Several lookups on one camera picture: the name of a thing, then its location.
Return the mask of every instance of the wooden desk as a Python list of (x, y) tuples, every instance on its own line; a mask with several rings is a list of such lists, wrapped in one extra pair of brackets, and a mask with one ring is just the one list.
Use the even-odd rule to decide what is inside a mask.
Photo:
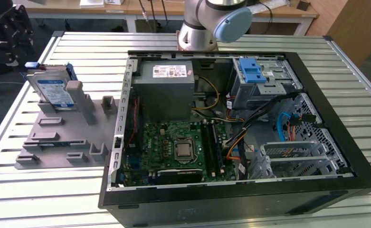
[[(169, 20), (183, 20), (185, 0), (165, 1)], [(125, 19), (129, 24), (129, 32), (137, 32), (137, 20), (145, 19), (139, 0), (126, 0), (123, 5), (109, 5), (105, 8), (81, 9), (79, 0), (47, 0), (47, 5), (33, 3), (27, 0), (14, 0), (15, 4), (23, 4), (31, 18), (61, 19)], [(293, 0), (293, 7), (282, 6), (273, 10), (274, 23), (298, 23), (294, 35), (305, 35), (314, 18), (319, 16), (310, 6), (307, 11), (297, 9), (299, 0)], [(149, 0), (142, 0), (147, 16), (153, 19), (153, 11)], [(163, 4), (154, 0), (154, 11), (158, 20), (166, 19)], [(270, 12), (258, 13), (253, 22), (269, 22)]]
[[(142, 0), (145, 9), (147, 11), (149, 16), (151, 15), (153, 9), (150, 5), (149, 0)], [(299, 0), (291, 1), (291, 7), (282, 6), (275, 9), (273, 9), (273, 16), (282, 18), (318, 18), (319, 13), (315, 11), (314, 7), (310, 6), (307, 11), (297, 9)], [(165, 1), (166, 10), (169, 15), (183, 15), (185, 14), (185, 0), (170, 0)], [(165, 15), (165, 9), (163, 4), (161, 0), (154, 0), (154, 11), (157, 15)], [(142, 14), (141, 4), (139, 0), (129, 0), (129, 8), (127, 8), (127, 14)], [(259, 17), (270, 17), (270, 11), (265, 11), (262, 13), (258, 13), (255, 16)]]
[[(167, 17), (169, 20), (183, 20), (185, 14), (185, 0), (170, 0), (165, 1)], [(315, 11), (313, 6), (309, 7), (307, 11), (297, 9), (299, 0), (293, 0), (293, 6), (282, 6), (273, 9), (273, 22), (274, 23), (298, 23), (298, 27), (294, 35), (305, 36), (307, 33), (307, 29), (311, 26), (313, 20), (318, 18), (319, 13)], [(153, 19), (153, 9), (149, 0), (142, 0), (145, 9), (147, 11), (147, 16)], [(133, 20), (143, 19), (142, 9), (139, 0), (129, 0), (129, 8), (127, 8), (127, 22), (129, 24), (135, 24), (135, 22), (130, 22)], [(166, 19), (165, 17), (165, 9), (161, 0), (154, 0), (154, 13), (157, 15), (157, 19)], [(253, 22), (269, 22), (270, 11), (265, 11), (262, 13), (255, 14)]]
[(122, 5), (106, 4), (103, 8), (91, 9), (81, 9), (79, 0), (47, 0), (46, 5), (27, 0), (14, 0), (14, 3), (26, 6), (31, 18), (125, 19), (129, 8), (129, 0)]

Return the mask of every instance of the black cable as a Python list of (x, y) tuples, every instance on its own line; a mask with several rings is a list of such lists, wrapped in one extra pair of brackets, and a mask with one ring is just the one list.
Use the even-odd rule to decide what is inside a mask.
[(155, 13), (154, 13), (154, 0), (150, 0), (150, 6), (153, 7), (153, 14), (154, 14), (154, 32), (158, 32), (158, 22), (155, 20)]
[(163, 4), (165, 16), (166, 16), (166, 26), (165, 26), (165, 30), (166, 30), (166, 32), (167, 32), (167, 27), (169, 27), (169, 18), (167, 18), (167, 11), (166, 11), (166, 4), (165, 4), (165, 0), (162, 0), (162, 4)]
[(149, 21), (147, 12), (146, 12), (146, 9), (145, 9), (145, 7), (143, 7), (142, 0), (139, 0), (139, 3), (141, 3), (142, 13), (143, 13), (143, 17), (145, 17), (145, 19), (146, 19), (146, 23), (147, 23), (147, 25), (149, 25), (150, 31), (154, 32), (153, 26), (151, 26), (150, 21)]
[(289, 99), (289, 98), (294, 98), (299, 95), (302, 91), (297, 91), (297, 92), (291, 92), (286, 95), (279, 95), (277, 96), (275, 98), (273, 98), (270, 101), (267, 101), (259, 108), (257, 108), (254, 110), (254, 112), (250, 114), (250, 116), (247, 117), (246, 121), (243, 122), (242, 124), (242, 127), (246, 127), (247, 124), (250, 124), (254, 120), (257, 120), (262, 115), (266, 114), (266, 112), (263, 112), (262, 110), (266, 110), (267, 111), (273, 108), (273, 106), (281, 101), (281, 100), (285, 100), (285, 99)]
[(262, 35), (265, 35), (265, 34), (267, 34), (267, 32), (269, 32), (269, 30), (270, 30), (270, 28), (271, 28), (271, 26), (273, 26), (273, 11), (271, 11), (271, 8), (266, 5), (266, 4), (263, 4), (262, 2), (259, 2), (263, 6), (266, 6), (266, 8), (269, 9), (269, 11), (270, 11), (270, 20), (269, 20), (269, 25), (267, 25), (267, 30), (262, 33)]
[(247, 179), (247, 157), (246, 157), (246, 150), (245, 150), (245, 139), (238, 142), (238, 151), (239, 151), (239, 158), (241, 164), (243, 167), (239, 166), (239, 180)]
[(271, 110), (271, 108), (274, 107), (274, 105), (285, 99), (289, 98), (294, 98), (299, 95), (299, 93), (302, 92), (302, 90), (289, 93), (286, 95), (281, 95), (277, 96), (275, 98), (273, 98), (270, 101), (267, 101), (259, 108), (257, 108), (253, 113), (250, 114), (250, 116), (247, 117), (246, 121), (242, 124), (242, 130), (241, 132), (237, 134), (237, 136), (231, 137), (227, 140), (226, 145), (233, 145), (234, 142), (245, 135), (245, 133), (247, 132), (247, 129), (251, 126), (251, 123), (258, 120), (259, 117), (262, 117), (266, 113), (269, 113), (269, 111)]

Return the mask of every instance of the red wire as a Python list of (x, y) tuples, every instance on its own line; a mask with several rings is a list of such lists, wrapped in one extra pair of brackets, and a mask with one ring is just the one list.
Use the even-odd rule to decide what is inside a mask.
[(133, 139), (134, 139), (134, 136), (135, 136), (135, 131), (137, 131), (137, 128), (138, 128), (137, 110), (138, 110), (138, 99), (135, 100), (134, 131), (133, 131), (133, 135), (130, 136), (129, 143), (127, 143), (127, 146), (125, 147), (125, 149), (129, 147), (130, 143), (133, 142)]

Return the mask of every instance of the aluminum table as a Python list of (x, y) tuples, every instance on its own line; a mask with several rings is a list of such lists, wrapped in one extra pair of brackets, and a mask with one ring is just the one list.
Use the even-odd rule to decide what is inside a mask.
[[(93, 99), (121, 97), (129, 50), (177, 50), (175, 34), (55, 33), (41, 63), (70, 61)], [(322, 37), (247, 35), (222, 51), (291, 51), (313, 73), (371, 163), (371, 84), (333, 41)], [(17, 170), (15, 158), (35, 122), (39, 97), (29, 83), (0, 125), (0, 228), (119, 228), (98, 209), (103, 167)], [(233, 220), (175, 227), (371, 227), (371, 194), (313, 215)]]

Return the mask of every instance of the yellow wire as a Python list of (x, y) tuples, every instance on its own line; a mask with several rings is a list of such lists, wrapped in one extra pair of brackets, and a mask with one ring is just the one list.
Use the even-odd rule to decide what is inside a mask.
[(199, 76), (211, 86), (213, 86), (213, 88), (215, 89), (215, 92), (217, 92), (217, 101), (215, 101), (215, 103), (211, 105), (211, 106), (209, 106), (209, 107), (201, 107), (201, 108), (193, 108), (193, 110), (207, 110), (207, 109), (210, 109), (210, 108), (214, 108), (217, 105), (218, 105), (218, 102), (219, 102), (219, 92), (218, 92), (218, 89), (217, 89), (217, 87), (214, 86), (214, 84), (210, 82), (210, 80), (209, 79), (206, 79), (205, 77), (202, 77), (202, 76)]
[(246, 136), (246, 134), (247, 134), (247, 132), (245, 133), (245, 135), (242, 135), (242, 137), (238, 139), (238, 141), (235, 142), (235, 144), (231, 146), (231, 149), (230, 149), (229, 155), (226, 156), (227, 158), (230, 158), (230, 157), (231, 157), (231, 151), (233, 151), (233, 149), (235, 148), (235, 146), (237, 146), (238, 142), (239, 142), (239, 141), (242, 140), (242, 138)]

